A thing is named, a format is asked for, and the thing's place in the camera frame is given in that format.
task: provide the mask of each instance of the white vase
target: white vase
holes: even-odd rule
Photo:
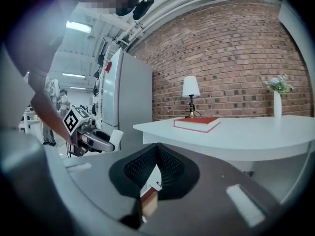
[[[282,115],[281,96],[276,91],[274,91],[274,114],[275,114],[275,118],[281,118],[281,115]]]

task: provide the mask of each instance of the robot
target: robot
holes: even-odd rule
[[[57,101],[60,98],[60,86],[59,81],[57,79],[50,79],[48,76],[46,77],[45,83],[48,95],[55,107],[57,108]]]
[[[115,146],[109,136],[96,128],[96,121],[82,107],[71,106],[63,118],[63,123],[74,145],[73,154],[83,156],[87,151],[111,152]]]

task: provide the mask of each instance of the refrigerator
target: refrigerator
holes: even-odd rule
[[[143,144],[142,132],[133,125],[152,121],[152,68],[120,48],[104,73],[102,131],[123,131],[121,149]]]

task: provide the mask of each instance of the lamp base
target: lamp base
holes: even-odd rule
[[[190,96],[190,103],[188,103],[189,104],[189,115],[186,116],[186,118],[194,118],[195,117],[195,113],[194,113],[195,105],[192,102],[193,94],[190,94],[189,96]]]
[[[186,116],[185,118],[194,118],[196,117],[194,112],[190,112],[188,116]]]

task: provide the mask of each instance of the white lampshade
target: white lampshade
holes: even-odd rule
[[[200,96],[200,91],[195,76],[187,76],[184,78],[183,97],[189,98],[193,94],[193,98]]]

